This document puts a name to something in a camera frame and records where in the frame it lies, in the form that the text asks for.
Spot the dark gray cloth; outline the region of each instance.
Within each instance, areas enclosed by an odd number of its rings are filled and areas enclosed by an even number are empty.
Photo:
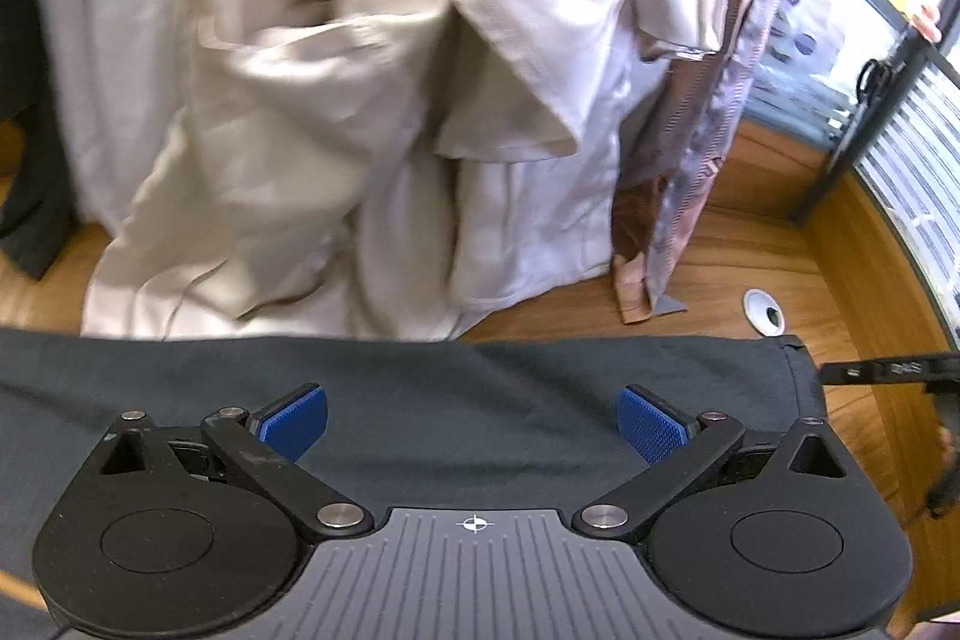
[[[76,218],[37,0],[0,0],[0,119],[13,119],[24,136],[19,170],[0,206],[0,250],[38,279]]]
[[[627,384],[765,431],[824,413],[795,338],[160,343],[0,330],[0,569],[30,579],[40,525],[123,410],[196,426],[224,405],[252,410],[309,381],[328,393],[329,424],[299,463],[377,516],[390,506],[568,516],[645,466],[616,431]],[[0,598],[2,640],[52,630]]]

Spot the pink patterned fabric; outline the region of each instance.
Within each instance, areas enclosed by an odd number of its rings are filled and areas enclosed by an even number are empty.
[[[613,199],[613,282],[625,323],[664,295],[723,166],[779,0],[730,0],[722,49],[675,61]]]

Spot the pile of laundry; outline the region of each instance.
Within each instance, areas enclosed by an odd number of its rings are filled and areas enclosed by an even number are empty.
[[[94,335],[451,338],[611,268],[646,319],[778,2],[2,0],[0,248],[102,223]]]

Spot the white cloth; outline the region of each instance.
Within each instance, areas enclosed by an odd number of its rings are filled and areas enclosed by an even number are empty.
[[[187,108],[104,253],[85,330],[296,332],[306,310],[308,333],[448,335],[448,186],[413,148],[446,9],[194,0]],[[333,317],[311,301],[331,289]]]
[[[606,269],[618,126],[664,75],[634,5],[453,1],[472,28],[451,0],[191,0],[185,107],[85,332],[447,338]]]
[[[116,234],[181,106],[182,0],[42,0],[80,211]]]

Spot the black tool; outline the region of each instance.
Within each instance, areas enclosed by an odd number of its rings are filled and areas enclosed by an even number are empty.
[[[820,368],[824,386],[923,383],[933,395],[941,423],[960,447],[960,353],[928,353],[888,357],[867,362],[826,363]],[[960,504],[960,452],[939,480],[930,486],[923,510],[942,518]]]
[[[894,76],[889,61],[871,58],[856,76],[856,100],[870,106],[887,89]]]
[[[112,640],[880,640],[909,582],[904,534],[820,418],[748,432],[630,386],[618,426],[650,465],[569,525],[374,519],[277,453],[304,453],[325,418],[318,386],[192,429],[121,415],[37,536],[51,615]]]

